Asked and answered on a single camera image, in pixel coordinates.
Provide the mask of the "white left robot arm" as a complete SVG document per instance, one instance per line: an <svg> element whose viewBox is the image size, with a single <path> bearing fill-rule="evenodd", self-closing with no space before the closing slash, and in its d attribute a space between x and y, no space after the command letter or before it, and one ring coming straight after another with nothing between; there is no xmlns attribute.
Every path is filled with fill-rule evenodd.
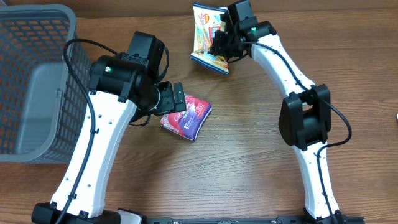
<svg viewBox="0 0 398 224"><path fill-rule="evenodd" d="M92 63L88 84L80 85L87 108L72 158L51 201L34 207L34 223L146 222L130 210L106 210L105 195L126 128L186 109L182 84L166 81L159 68L168 58L156 36L135 32L126 52L110 50Z"/></svg>

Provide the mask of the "red purple sanitary pad pack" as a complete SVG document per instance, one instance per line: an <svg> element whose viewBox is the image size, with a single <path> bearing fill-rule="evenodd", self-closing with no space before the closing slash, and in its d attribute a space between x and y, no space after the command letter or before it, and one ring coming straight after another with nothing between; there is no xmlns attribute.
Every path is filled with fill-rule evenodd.
<svg viewBox="0 0 398 224"><path fill-rule="evenodd" d="M187 109L183 112L176 112L164 115L160 125L169 131L196 141L198 133L212 111L211 103L185 94Z"/></svg>

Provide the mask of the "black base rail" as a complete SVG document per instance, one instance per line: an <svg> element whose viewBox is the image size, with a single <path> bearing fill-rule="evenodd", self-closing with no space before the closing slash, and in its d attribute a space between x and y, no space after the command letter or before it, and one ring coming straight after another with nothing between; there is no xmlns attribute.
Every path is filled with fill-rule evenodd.
<svg viewBox="0 0 398 224"><path fill-rule="evenodd" d="M174 219L170 217L147 217L131 210L119 208L117 212L121 216L121 223L143 224L305 224L305 223L341 223L341 224L365 224L364 217L350 217L342 215L339 211L334 221L330 217L322 220L312 220L309 215L278 216L276 218L254 219L230 219L230 218L205 218L205 219Z"/></svg>

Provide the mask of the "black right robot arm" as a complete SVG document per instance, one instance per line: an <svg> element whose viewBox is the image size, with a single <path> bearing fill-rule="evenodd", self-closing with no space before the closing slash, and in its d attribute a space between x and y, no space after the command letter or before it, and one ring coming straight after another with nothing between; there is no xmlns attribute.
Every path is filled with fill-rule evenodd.
<svg viewBox="0 0 398 224"><path fill-rule="evenodd" d="M330 91L316 85L296 66L269 21L259 22L249 1L227 7L210 53L226 58L254 59L279 89L282 106L279 131L295 151L305 189L305 223L343 223L334 198L327 164L331 129Z"/></svg>

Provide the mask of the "dark grey plastic basket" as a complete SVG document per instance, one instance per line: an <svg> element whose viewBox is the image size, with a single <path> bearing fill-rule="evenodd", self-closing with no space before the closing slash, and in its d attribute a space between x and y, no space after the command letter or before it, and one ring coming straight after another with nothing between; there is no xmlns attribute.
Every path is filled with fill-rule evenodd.
<svg viewBox="0 0 398 224"><path fill-rule="evenodd" d="M64 5L1 8L1 161L67 163L80 135L90 60ZM69 74L63 49L78 81Z"/></svg>

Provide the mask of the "yellow snack bag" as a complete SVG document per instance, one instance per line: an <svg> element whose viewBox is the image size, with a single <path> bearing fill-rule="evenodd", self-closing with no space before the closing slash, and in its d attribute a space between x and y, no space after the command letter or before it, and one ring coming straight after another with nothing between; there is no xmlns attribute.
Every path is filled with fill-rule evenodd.
<svg viewBox="0 0 398 224"><path fill-rule="evenodd" d="M190 54L192 60L224 75L229 73L228 63L224 57L210 54L210 47L215 32L225 29L221 15L226 11L226 7L211 7L196 2L193 4L195 30L193 52Z"/></svg>

